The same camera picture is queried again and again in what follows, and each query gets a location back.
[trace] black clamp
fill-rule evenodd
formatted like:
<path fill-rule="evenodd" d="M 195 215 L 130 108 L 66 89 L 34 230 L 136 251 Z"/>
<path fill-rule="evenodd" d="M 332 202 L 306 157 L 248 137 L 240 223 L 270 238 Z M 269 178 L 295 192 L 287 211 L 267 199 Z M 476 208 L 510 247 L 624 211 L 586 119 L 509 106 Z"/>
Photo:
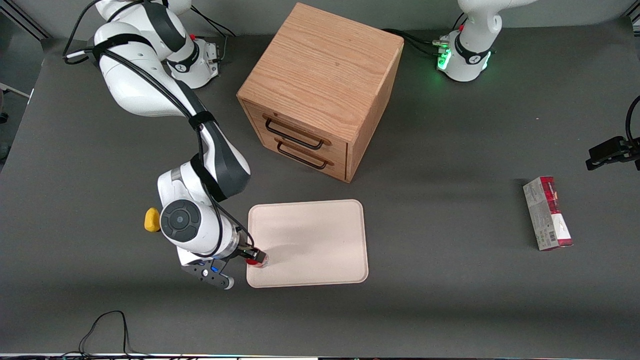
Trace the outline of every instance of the black clamp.
<path fill-rule="evenodd" d="M 111 49 L 114 46 L 125 45 L 125 44 L 128 44 L 129 42 L 141 42 L 142 44 L 149 45 L 149 47 L 151 47 L 152 49 L 154 48 L 153 46 L 151 46 L 151 43 L 149 42 L 149 40 L 147 40 L 141 35 L 119 34 L 119 35 L 114 35 L 99 44 L 96 44 L 91 50 L 91 52 L 93 53 L 93 56 L 95 57 L 95 59 L 99 60 L 100 56 L 104 53 L 105 50 Z"/>
<path fill-rule="evenodd" d="M 611 163 L 636 162 L 636 169 L 640 171 L 640 138 L 628 141 L 622 136 L 611 138 L 598 146 L 589 149 L 590 159 L 587 160 L 587 170 L 595 170 L 602 165 Z"/>
<path fill-rule="evenodd" d="M 471 50 L 465 49 L 465 47 L 462 46 L 462 43 L 460 42 L 460 34 L 456 36 L 454 45 L 456 46 L 456 50 L 458 54 L 460 54 L 469 65 L 475 65 L 479 63 L 491 51 L 491 49 L 487 49 L 481 53 L 474 53 Z"/>

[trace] black cable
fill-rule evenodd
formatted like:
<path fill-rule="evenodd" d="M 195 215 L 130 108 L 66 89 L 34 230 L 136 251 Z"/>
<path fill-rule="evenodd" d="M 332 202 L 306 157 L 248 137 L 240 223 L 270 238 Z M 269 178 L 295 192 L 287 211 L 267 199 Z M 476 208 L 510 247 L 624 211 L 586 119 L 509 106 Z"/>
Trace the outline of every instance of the black cable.
<path fill-rule="evenodd" d="M 211 25 L 211 26 L 212 26 L 212 27 L 213 27 L 213 28 L 214 28 L 214 29 L 215 29 L 215 30 L 220 34 L 220 36 L 222 36 L 223 38 L 227 38 L 227 34 L 223 33 L 223 32 L 222 32 L 222 30 L 221 30 L 220 28 L 218 28 L 218 27 L 213 23 L 213 20 L 211 20 L 210 18 L 206 17 L 205 15 L 202 15 L 202 13 L 200 13 L 200 12 L 198 12 L 198 11 L 194 10 L 194 9 L 191 9 L 191 10 L 193 10 L 193 12 L 195 12 L 196 14 L 198 14 L 199 16 L 201 16 L 203 19 L 205 19 L 205 21 L 206 21 L 207 23 L 209 23 L 209 25 Z"/>
<path fill-rule="evenodd" d="M 440 55 L 438 53 L 427 51 L 420 47 L 420 45 L 431 45 L 431 42 L 415 37 L 405 31 L 396 30 L 396 29 L 382 29 L 382 31 L 386 31 L 387 33 L 391 33 L 394 35 L 398 35 L 399 37 L 402 37 L 405 42 L 409 43 L 409 45 L 413 46 L 416 50 L 420 51 L 423 54 L 430 55 L 430 56 Z"/>
<path fill-rule="evenodd" d="M 460 16 L 456 19 L 456 22 L 453 23 L 453 27 L 451 28 L 452 30 L 456 29 L 456 25 L 458 25 L 458 21 L 460 21 L 460 19 L 462 19 L 464 15 L 465 13 L 461 13 Z"/>
<path fill-rule="evenodd" d="M 629 110 L 627 111 L 627 119 L 625 121 L 625 132 L 627 133 L 627 141 L 629 141 L 631 143 L 631 146 L 633 146 L 636 150 L 638 150 L 638 145 L 636 144 L 633 135 L 631 135 L 631 116 L 634 114 L 634 110 L 638 102 L 640 102 L 640 96 L 636 97 L 636 99 L 631 103 L 631 106 L 629 106 Z"/>
<path fill-rule="evenodd" d="M 98 318 L 95 319 L 95 321 L 93 322 L 93 325 L 91 325 L 91 329 L 89 330 L 89 332 L 87 332 L 86 335 L 84 335 L 84 337 L 80 340 L 80 343 L 78 343 L 78 351 L 77 352 L 80 353 L 83 357 L 86 357 L 86 356 L 89 355 L 87 352 L 84 351 L 84 346 L 86 344 L 86 341 L 89 339 L 91 334 L 93 334 L 93 331 L 95 330 L 95 327 L 98 325 L 98 322 L 100 321 L 100 319 L 105 317 L 106 315 L 113 314 L 113 313 L 118 313 L 122 317 L 122 327 L 123 327 L 122 352 L 126 356 L 129 356 L 129 358 L 140 359 L 140 357 L 133 356 L 133 355 L 131 355 L 130 353 L 127 352 L 127 346 L 129 346 L 129 349 L 131 350 L 132 353 L 144 354 L 144 353 L 135 351 L 131 347 L 131 340 L 129 339 L 129 328 L 127 326 L 127 318 L 126 318 L 126 316 L 124 315 L 124 313 L 121 310 L 107 311 L 106 313 L 98 316 Z"/>
<path fill-rule="evenodd" d="M 413 40 L 415 42 L 419 42 L 421 44 L 431 45 L 430 41 L 423 40 L 423 39 L 421 39 L 419 37 L 415 37 L 415 36 L 407 33 L 406 31 L 397 30 L 397 29 L 382 29 L 382 31 L 386 31 L 387 33 L 391 33 L 391 34 L 397 35 L 399 37 L 408 38 L 410 40 Z"/>
<path fill-rule="evenodd" d="M 65 60 L 65 63 L 67 65 L 75 65 L 75 64 L 79 64 L 81 62 L 84 62 L 86 60 L 89 59 L 88 56 L 85 56 L 84 58 L 81 58 L 80 60 L 76 60 L 76 61 L 69 61 L 69 59 L 67 59 L 67 54 L 69 51 L 69 47 L 71 46 L 71 41 L 73 41 L 74 36 L 76 35 L 76 31 L 78 30 L 78 25 L 80 25 L 80 22 L 82 21 L 82 18 L 84 17 L 84 15 L 86 14 L 86 12 L 96 3 L 100 2 L 102 0 L 92 0 L 89 5 L 85 6 L 85 8 L 82 10 L 82 12 L 80 13 L 80 16 L 78 17 L 78 19 L 76 20 L 76 24 L 74 25 L 73 30 L 71 30 L 71 35 L 69 35 L 69 40 L 67 41 L 67 44 L 65 45 L 65 49 L 62 50 L 62 57 Z"/>
<path fill-rule="evenodd" d="M 154 88 L 156 88 L 156 90 L 158 90 L 161 94 L 163 94 L 169 101 L 171 101 L 171 103 L 178 108 L 178 110 L 180 110 L 180 112 L 188 119 L 191 117 L 191 113 L 189 112 L 189 110 L 187 110 L 187 108 L 182 104 L 182 102 L 180 102 L 180 100 L 178 100 L 178 98 L 173 95 L 169 89 L 167 89 L 166 87 L 164 87 L 164 85 L 162 85 L 158 80 L 156 80 L 151 74 L 149 74 L 148 72 L 146 72 L 145 70 L 143 70 L 141 67 L 137 66 L 136 64 L 134 64 L 133 62 L 131 62 L 128 59 L 123 58 L 122 56 L 114 53 L 111 50 L 104 50 L 104 54 L 103 56 L 107 56 L 108 58 L 111 58 L 119 63 L 121 63 L 122 65 L 125 65 L 129 70 L 135 72 L 137 75 L 139 75 L 139 77 L 143 78 L 144 80 L 147 81 L 147 83 L 149 83 L 151 86 L 153 86 Z"/>
<path fill-rule="evenodd" d="M 118 10 L 116 10 L 113 14 L 111 14 L 111 16 L 109 17 L 109 20 L 107 20 L 107 22 L 111 22 L 116 16 L 118 16 L 119 13 L 125 11 L 126 9 L 132 7 L 132 6 L 136 6 L 138 4 L 144 3 L 145 0 L 135 0 L 129 4 L 126 4 L 125 6 L 119 8 Z"/>
<path fill-rule="evenodd" d="M 224 26 L 224 25 L 220 24 L 219 22 L 213 21 L 213 20 L 211 20 L 210 18 L 208 18 L 207 16 L 205 16 L 205 15 L 204 15 L 202 12 L 200 12 L 200 10 L 198 10 L 198 8 L 196 8 L 195 6 L 193 6 L 193 5 L 192 5 L 192 6 L 191 6 L 191 9 L 192 9 L 196 14 L 200 15 L 201 17 L 203 17 L 205 20 L 209 21 L 210 23 L 213 23 L 213 24 L 215 24 L 215 25 L 218 25 L 219 27 L 221 27 L 221 28 L 223 28 L 223 29 L 227 30 L 227 31 L 231 34 L 231 36 L 233 36 L 233 37 L 237 36 L 237 35 L 236 35 L 236 33 L 234 33 L 233 31 L 231 31 L 231 29 L 229 29 L 228 27 L 226 27 L 226 26 Z"/>

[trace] black metal handle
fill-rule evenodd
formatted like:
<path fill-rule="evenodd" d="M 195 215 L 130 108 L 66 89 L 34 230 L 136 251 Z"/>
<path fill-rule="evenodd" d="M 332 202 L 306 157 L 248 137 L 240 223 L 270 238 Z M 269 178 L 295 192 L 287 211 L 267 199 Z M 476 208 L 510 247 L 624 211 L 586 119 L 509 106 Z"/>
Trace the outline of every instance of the black metal handle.
<path fill-rule="evenodd" d="M 290 152 L 286 152 L 284 150 L 282 150 L 280 147 L 282 146 L 282 142 L 278 142 L 278 152 L 280 152 L 280 154 L 283 154 L 284 156 L 288 156 L 290 158 L 292 158 L 293 160 L 298 160 L 299 162 L 308 165 L 316 170 L 322 170 L 326 167 L 326 165 L 328 164 L 328 161 L 324 161 L 322 165 L 316 165 L 314 163 L 310 163 L 307 160 L 304 160 L 301 157 L 295 156 L 294 154 L 291 154 Z"/>
<path fill-rule="evenodd" d="M 293 141 L 294 143 L 296 143 L 298 145 L 304 146 L 304 147 L 306 147 L 308 149 L 311 149 L 311 150 L 318 150 L 324 144 L 324 140 L 320 140 L 320 142 L 315 146 L 311 145 L 310 143 L 306 143 L 306 142 L 304 142 L 302 140 L 298 140 L 298 139 L 296 139 L 296 138 L 294 138 L 292 136 L 289 136 L 289 135 L 287 135 L 287 134 L 285 134 L 285 133 L 283 133 L 281 131 L 278 131 L 278 130 L 272 128 L 272 127 L 269 127 L 270 123 L 272 123 L 272 122 L 273 121 L 271 119 L 267 119 L 267 122 L 264 124 L 264 126 L 267 128 L 267 130 L 269 130 L 270 132 L 272 132 L 272 133 L 274 133 L 276 135 L 280 135 L 280 136 L 282 136 L 283 138 L 285 138 L 287 140 Z"/>

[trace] red and white box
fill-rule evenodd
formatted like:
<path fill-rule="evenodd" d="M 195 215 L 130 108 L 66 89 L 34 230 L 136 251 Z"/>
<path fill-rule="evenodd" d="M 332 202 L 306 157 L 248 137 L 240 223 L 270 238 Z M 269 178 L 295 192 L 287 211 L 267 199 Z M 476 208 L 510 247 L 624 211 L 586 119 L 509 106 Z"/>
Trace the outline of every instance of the red and white box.
<path fill-rule="evenodd" d="M 558 193 L 553 176 L 541 176 L 522 187 L 541 251 L 573 245 L 558 208 Z"/>

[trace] wooden drawer cabinet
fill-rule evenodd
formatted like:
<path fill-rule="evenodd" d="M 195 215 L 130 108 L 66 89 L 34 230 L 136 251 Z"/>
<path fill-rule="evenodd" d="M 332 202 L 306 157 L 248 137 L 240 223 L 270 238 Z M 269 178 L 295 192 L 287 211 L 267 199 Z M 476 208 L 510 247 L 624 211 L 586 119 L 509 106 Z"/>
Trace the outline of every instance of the wooden drawer cabinet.
<path fill-rule="evenodd" d="M 400 37 L 298 3 L 237 96 L 267 149 L 351 182 L 402 48 Z"/>

